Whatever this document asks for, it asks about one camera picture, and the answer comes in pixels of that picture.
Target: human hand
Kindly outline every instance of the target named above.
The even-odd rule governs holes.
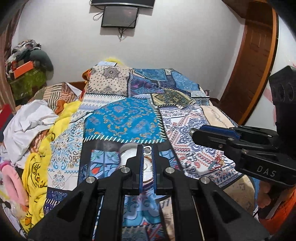
[[[265,208],[268,206],[271,202],[271,199],[268,195],[270,189],[271,189],[271,184],[267,182],[260,181],[259,183],[259,192],[258,192],[258,198],[257,198],[257,204],[260,208]],[[286,201],[289,200],[289,198],[292,196],[296,186],[290,188],[290,189],[285,189],[282,192],[282,200]]]

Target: silver bolt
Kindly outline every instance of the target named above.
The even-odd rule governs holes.
[[[208,184],[210,182],[210,179],[208,177],[201,177],[200,181],[203,183],[203,184]]]
[[[166,171],[167,173],[169,173],[169,174],[172,174],[172,173],[175,171],[175,169],[172,168],[172,167],[167,167],[167,168],[165,169],[165,171]]]
[[[96,181],[95,177],[87,177],[86,182],[87,183],[94,183]]]
[[[121,168],[121,172],[123,172],[123,173],[128,173],[129,171],[130,171],[130,168],[128,168],[128,167]]]

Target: patchwork bedspread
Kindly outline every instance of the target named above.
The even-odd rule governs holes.
[[[121,150],[128,143],[158,145],[160,155],[185,175],[231,185],[242,177],[234,162],[219,150],[195,145],[189,135],[190,128],[213,119],[222,127],[236,126],[211,106],[197,83],[174,69],[94,66],[69,128],[51,142],[44,215],[87,176],[108,177],[123,166]],[[150,163],[145,160],[143,193],[125,197],[122,240],[174,239],[171,199],[154,194]]]

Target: monitor screen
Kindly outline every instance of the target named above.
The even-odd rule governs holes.
[[[134,28],[138,15],[138,7],[106,6],[102,27]]]
[[[155,0],[92,0],[92,5],[132,5],[153,8]]]

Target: pink plush toy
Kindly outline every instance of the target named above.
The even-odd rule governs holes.
[[[22,180],[10,162],[1,163],[0,171],[3,175],[3,185],[10,199],[24,206],[29,205],[28,194],[23,187]]]

